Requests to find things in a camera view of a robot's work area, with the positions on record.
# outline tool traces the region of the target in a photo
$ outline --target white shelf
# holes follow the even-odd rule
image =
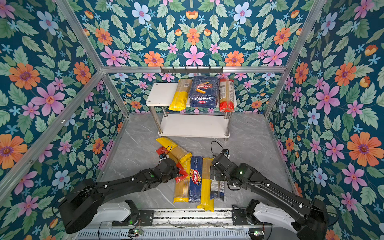
[[[173,100],[177,88],[177,83],[155,83],[148,95],[146,101],[147,106],[169,106]],[[190,107],[189,98],[187,100],[187,107]]]
[[[161,121],[163,133],[160,136],[176,137],[212,137],[229,138],[225,136],[228,119],[217,115],[198,114],[168,114]]]

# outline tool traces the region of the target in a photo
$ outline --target pink flower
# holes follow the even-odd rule
[[[375,4],[372,2],[372,0],[361,0],[361,6],[356,7],[354,10],[354,12],[357,13],[355,16],[355,20],[359,17],[365,18],[365,16],[367,15],[367,11],[369,11],[374,6]]]
[[[320,141],[315,141],[312,139],[312,143],[310,143],[310,146],[312,147],[311,152],[315,152],[316,154],[319,153],[319,150],[321,150]]]
[[[358,208],[355,206],[358,201],[354,198],[351,199],[351,194],[349,192],[347,192],[347,195],[342,193],[341,197],[344,198],[341,200],[341,203],[347,206],[348,211],[351,211],[351,209],[354,211],[358,210]]]
[[[31,103],[35,105],[43,105],[43,108],[41,109],[41,113],[43,116],[47,116],[52,111],[56,114],[61,113],[61,111],[64,109],[64,105],[59,102],[59,100],[63,100],[65,97],[64,93],[56,93],[55,94],[55,86],[53,84],[48,84],[47,91],[44,90],[44,88],[37,87],[37,92],[42,96],[41,97],[34,97],[31,100]]]
[[[251,80],[249,80],[248,82],[245,81],[243,86],[245,87],[245,89],[247,89],[247,88],[251,88],[251,87],[252,87]]]
[[[355,118],[356,117],[356,113],[357,114],[362,114],[362,111],[360,110],[362,107],[364,106],[364,104],[360,103],[358,104],[358,101],[355,100],[353,101],[353,105],[352,104],[348,104],[347,107],[349,108],[349,110],[347,111],[348,114],[352,114],[352,117]]]
[[[100,80],[98,83],[97,83],[97,86],[96,86],[96,90],[98,91],[98,92],[100,92],[100,90],[103,90],[104,89],[104,87],[103,87],[103,81],[102,80]]]
[[[262,49],[260,52],[257,53],[257,55],[258,55],[257,58],[264,59],[264,57],[266,57],[268,55],[268,51]]]
[[[280,147],[281,155],[283,156],[284,161],[288,162],[288,158],[286,156],[288,150],[286,148],[284,148],[282,144],[279,144],[279,143],[277,143],[277,144]]]
[[[60,79],[55,78],[55,81],[52,82],[52,84],[56,86],[56,87],[55,87],[56,90],[59,90],[59,89],[60,89],[60,91],[63,91],[64,88],[67,86],[67,85],[65,85],[65,84],[63,83],[63,79],[62,79],[62,78],[60,78]]]
[[[247,78],[246,73],[235,73],[235,78],[238,78],[241,81],[243,78]]]
[[[31,103],[31,102],[28,103],[28,106],[24,105],[24,106],[22,106],[22,108],[25,110],[23,112],[24,116],[29,115],[30,118],[34,119],[35,115],[40,115],[40,112],[37,111],[37,109],[39,109],[39,106],[33,106],[33,103]]]
[[[156,79],[155,73],[143,73],[143,75],[144,79],[148,78],[150,82],[152,82],[152,79]]]
[[[25,202],[19,203],[18,207],[21,209],[19,212],[19,217],[25,213],[25,215],[29,216],[31,215],[32,209],[35,209],[39,206],[39,204],[35,203],[39,197],[34,197],[32,199],[32,196],[29,195],[26,197]]]
[[[15,16],[11,13],[15,10],[14,7],[6,4],[6,0],[0,0],[0,17],[5,18],[8,15],[8,17],[15,19]]]
[[[348,176],[344,178],[344,183],[350,184],[352,182],[352,187],[355,191],[359,190],[359,184],[363,187],[368,186],[364,179],[360,178],[364,175],[364,170],[358,169],[355,172],[355,167],[352,164],[348,165],[348,169],[349,171],[345,168],[341,170],[344,175]]]
[[[323,85],[325,84],[324,78],[317,79],[317,83],[314,85],[316,90],[323,89]]]
[[[263,63],[269,63],[268,66],[274,66],[283,64],[283,61],[280,58],[285,57],[288,52],[281,52],[283,50],[283,45],[280,45],[276,48],[276,51],[273,51],[272,49],[268,50],[268,56],[269,58],[265,58],[263,60]]]
[[[48,150],[51,150],[52,148],[53,148],[53,144],[52,143],[47,145],[47,147],[45,148],[44,152],[39,156],[39,162],[43,162],[45,157],[52,157],[52,152],[48,151]]]
[[[93,117],[95,114],[94,114],[94,111],[95,109],[92,109],[92,107],[88,107],[88,108],[85,108],[86,109],[86,113],[85,115],[87,115],[89,118]]]
[[[293,77],[288,77],[287,80],[285,80],[285,90],[288,90],[288,92],[291,90],[291,87],[293,87]]]
[[[174,53],[174,54],[176,54],[176,51],[178,51],[179,49],[176,48],[176,44],[172,45],[172,44],[170,43],[169,46],[168,46],[168,50],[169,50],[169,53]]]
[[[65,141],[65,142],[61,142],[60,143],[60,146],[59,147],[59,151],[61,151],[61,154],[64,155],[65,152],[70,152],[70,147],[72,146],[72,144],[69,144],[68,141]]]
[[[299,102],[300,101],[300,97],[302,95],[303,95],[303,93],[301,93],[301,87],[299,87],[299,88],[295,87],[295,91],[292,93],[293,101]]]
[[[113,53],[112,53],[112,50],[105,46],[104,47],[104,50],[107,52],[101,52],[100,55],[104,58],[108,58],[107,60],[107,65],[108,66],[112,66],[113,64],[115,64],[116,67],[120,67],[120,63],[126,63],[126,61],[122,58],[119,58],[120,57],[120,51],[119,50],[114,50]]]
[[[294,107],[293,109],[292,109],[292,116],[294,116],[295,118],[299,115],[299,110],[300,110],[300,108],[298,108],[298,107]]]
[[[192,45],[190,50],[191,50],[191,53],[189,53],[189,52],[183,53],[184,57],[189,58],[185,64],[187,66],[192,65],[192,64],[193,64],[193,66],[196,66],[196,64],[197,65],[203,65],[203,61],[200,58],[204,57],[205,53],[203,53],[203,52],[198,53],[197,47],[195,45]]]
[[[87,103],[88,101],[93,101],[93,95],[95,95],[93,92],[90,92],[89,95],[85,98],[85,102]]]
[[[220,47],[217,45],[217,43],[215,43],[215,45],[211,44],[211,48],[209,49],[212,54],[214,53],[218,53],[218,50],[220,49]]]
[[[167,80],[167,82],[169,83],[171,79],[175,79],[175,76],[173,76],[172,73],[160,73],[160,76],[163,76],[161,77],[161,80],[163,81]]]
[[[33,187],[33,181],[30,180],[31,178],[36,177],[37,171],[33,171],[25,175],[19,182],[19,184],[15,187],[15,194],[18,195],[22,192],[22,190],[25,187]]]
[[[330,105],[334,107],[339,106],[340,105],[339,100],[337,98],[333,98],[333,96],[335,96],[339,92],[339,88],[340,88],[339,86],[336,86],[329,91],[329,84],[325,83],[323,87],[324,93],[321,93],[321,92],[316,93],[316,98],[321,100],[320,102],[317,103],[316,109],[322,109],[324,107],[324,112],[326,115],[328,115],[329,112],[331,111]]]
[[[332,155],[333,162],[337,161],[337,157],[340,159],[344,159],[344,154],[342,154],[340,151],[344,149],[344,145],[339,143],[336,145],[336,139],[332,139],[331,141],[332,145],[329,142],[325,143],[325,146],[329,149],[325,152],[325,155],[330,156]]]
[[[140,82],[139,82],[139,87],[145,90],[145,89],[147,89],[148,85],[147,85],[146,82],[142,82],[142,81],[140,81]]]

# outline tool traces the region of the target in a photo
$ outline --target aluminum frame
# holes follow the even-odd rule
[[[284,87],[285,80],[288,79],[289,74],[292,71],[293,65],[297,61],[299,54],[301,50],[304,47],[305,42],[307,41],[307,38],[310,34],[310,32],[313,29],[313,26],[319,17],[321,10],[323,9],[323,6],[327,0],[315,0],[310,12],[308,13],[308,17],[304,22],[304,25],[302,27],[302,31],[300,33],[300,36],[298,37],[295,46],[292,49],[292,52],[288,58],[287,65],[286,65],[286,71],[283,73],[283,75],[280,77],[279,82],[277,83],[275,90],[272,93],[272,96],[269,100],[268,107],[266,111],[264,112],[264,116],[268,116],[269,113],[272,110],[273,105],[276,103],[276,100],[279,97],[280,92],[282,91]]]

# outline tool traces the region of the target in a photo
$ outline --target floor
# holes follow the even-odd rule
[[[117,152],[110,167],[106,170],[103,181],[129,177],[141,169],[152,168],[158,164],[156,149],[161,145],[156,141],[159,137],[154,120],[150,114],[133,114],[121,139]],[[230,126],[230,138],[223,139],[171,137],[176,143],[194,155],[211,156],[210,143],[220,142],[230,151],[230,160],[237,165],[241,162],[250,164],[265,177],[291,191],[291,184],[284,165],[279,162],[273,147],[265,119],[261,114],[233,114]],[[213,143],[213,151],[221,148]],[[162,183],[157,188],[145,192],[129,194],[114,199],[121,202],[132,200],[139,209],[149,208],[195,208],[194,203],[173,203],[175,181]],[[231,207],[236,204],[246,207],[250,200],[257,199],[270,204],[255,193],[241,189],[230,191],[226,188],[225,200],[215,200],[214,207]]]

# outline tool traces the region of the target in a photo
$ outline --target floral wallpaper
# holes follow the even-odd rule
[[[384,1],[328,3],[268,118],[299,194],[338,218],[326,239],[383,239]]]
[[[84,179],[96,181],[123,119],[100,81],[3,203],[0,239],[62,239],[58,200]]]
[[[94,68],[52,1],[0,0],[0,39],[1,179]]]

